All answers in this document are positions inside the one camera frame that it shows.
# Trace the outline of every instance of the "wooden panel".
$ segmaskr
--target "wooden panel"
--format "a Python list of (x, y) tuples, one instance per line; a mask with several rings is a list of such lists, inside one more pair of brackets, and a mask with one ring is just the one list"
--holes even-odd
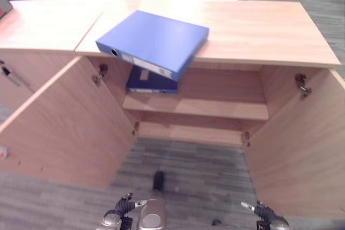
[(0, 126), (1, 170), (106, 187), (136, 136), (87, 58), (76, 57)]
[(345, 217), (345, 82), (321, 70), (245, 148), (258, 198), (277, 213)]
[(239, 71), (260, 71), (262, 65), (255, 64), (232, 64), (232, 63), (216, 63), (216, 62), (198, 62), (196, 59), (190, 65), (190, 68), (206, 68), (221, 70), (239, 70)]
[(302, 5), (294, 2), (118, 0), (108, 5), (77, 53), (99, 55), (95, 40), (137, 9), (209, 27), (208, 41), (196, 55), (200, 61), (308, 67), (340, 64)]
[(32, 95), (32, 91), (24, 86), (16, 86), (3, 74), (0, 74), (0, 89), (0, 104), (11, 110), (16, 110)]
[(17, 74), (24, 82), (16, 86), (9, 79), (0, 75), (0, 87), (3, 93), (0, 95), (0, 103), (16, 110), (35, 91), (46, 83), (53, 75), (61, 70), (69, 61), (72, 55), (66, 54), (43, 54), (43, 53), (18, 53), (1, 51), (0, 60), (5, 66)]
[(259, 73), (189, 69), (178, 94), (128, 93), (124, 109), (240, 119), (268, 119)]
[(238, 120), (179, 115), (144, 113), (139, 136), (209, 144), (240, 146), (241, 125)]
[(0, 50), (73, 53), (103, 6), (53, 0), (11, 3), (13, 10), (0, 21)]
[(263, 121), (241, 120), (243, 133), (249, 132), (250, 137), (253, 136), (263, 125)]
[(263, 66), (260, 77), (270, 117), (298, 93), (295, 83), (296, 74), (305, 74), (308, 85), (308, 80), (318, 71), (319, 69), (310, 67)]
[(74, 54), (18, 53), (1, 51), (1, 60), (30, 84), (35, 92), (73, 58)]
[(119, 105), (122, 105), (127, 92), (127, 80), (130, 72), (132, 71), (133, 65), (119, 59), (114, 59), (113, 57), (89, 57), (89, 60), (92, 62), (97, 71), (99, 71), (99, 66), (101, 64), (108, 65), (108, 73), (103, 78), (103, 81)]

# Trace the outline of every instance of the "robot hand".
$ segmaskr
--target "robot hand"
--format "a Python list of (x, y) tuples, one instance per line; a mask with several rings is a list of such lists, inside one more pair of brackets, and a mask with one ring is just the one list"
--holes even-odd
[(255, 207), (245, 202), (241, 202), (241, 205), (263, 219), (263, 221), (257, 222), (257, 230), (291, 230), (286, 219), (277, 216), (270, 207), (260, 202)]
[(147, 200), (131, 202), (133, 193), (128, 193), (122, 197), (115, 205), (113, 210), (105, 213), (100, 226), (96, 230), (120, 230), (124, 216), (137, 207), (147, 204)]

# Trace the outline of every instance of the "binder finger hole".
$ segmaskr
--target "binder finger hole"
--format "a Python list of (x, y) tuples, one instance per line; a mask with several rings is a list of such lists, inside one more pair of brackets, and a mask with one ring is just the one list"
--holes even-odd
[(116, 50), (114, 50), (113, 48), (112, 48), (111, 52), (112, 52), (112, 54), (113, 54), (115, 57), (118, 56), (118, 53), (117, 53)]

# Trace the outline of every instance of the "dark blue binder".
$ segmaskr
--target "dark blue binder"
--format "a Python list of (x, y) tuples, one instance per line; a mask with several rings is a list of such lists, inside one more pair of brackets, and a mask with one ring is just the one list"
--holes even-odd
[(96, 43), (101, 52), (177, 81), (208, 33), (207, 27), (135, 11)]
[(133, 93), (177, 93), (177, 82), (144, 68), (133, 66), (127, 81), (127, 91)]

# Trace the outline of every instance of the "cabinet top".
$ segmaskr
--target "cabinet top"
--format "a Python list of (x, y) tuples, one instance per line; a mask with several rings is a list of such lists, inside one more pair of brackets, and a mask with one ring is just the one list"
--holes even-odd
[(107, 5), (76, 53), (105, 56), (95, 41), (137, 9), (209, 27), (208, 41), (196, 61), (309, 67), (340, 64), (297, 2), (114, 1)]
[(0, 51), (74, 52), (103, 5), (53, 0), (11, 1), (0, 20)]

